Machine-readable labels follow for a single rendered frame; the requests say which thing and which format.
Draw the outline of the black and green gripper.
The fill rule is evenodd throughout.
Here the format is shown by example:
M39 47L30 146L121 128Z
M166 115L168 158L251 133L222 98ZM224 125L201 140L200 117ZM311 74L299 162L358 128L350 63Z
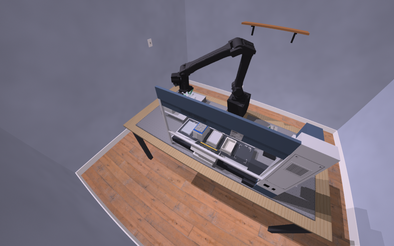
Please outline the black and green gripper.
M185 94L183 94L183 93L188 93L189 94L189 92L190 92L190 94L192 93L192 91L193 91L193 87L191 86L191 85L189 85L189 82L188 83L182 83L183 84L183 90L181 90L181 89L179 89L179 92L178 93L180 93L180 94L182 94L182 95L185 95ZM183 92L183 93L182 93ZM186 96L186 95L185 95Z

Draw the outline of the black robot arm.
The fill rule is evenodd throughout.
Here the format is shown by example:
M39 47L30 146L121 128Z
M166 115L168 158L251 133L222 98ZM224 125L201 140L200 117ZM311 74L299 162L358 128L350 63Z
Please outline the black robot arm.
M240 54L242 54L242 58L239 64L239 69L235 81L232 82L232 100L245 102L247 94L244 93L242 86L247 74L248 67L250 65L251 58L254 54L256 54L256 49L253 43L243 38L236 37L232 40L229 40L225 46L220 47L217 50L212 51L192 62L181 65L180 72L171 74L171 82L174 84L174 86L179 86L180 89L183 90L182 83L188 83L188 76L190 76L190 74L196 70L217 62L218 60L221 60L225 57L236 57Z

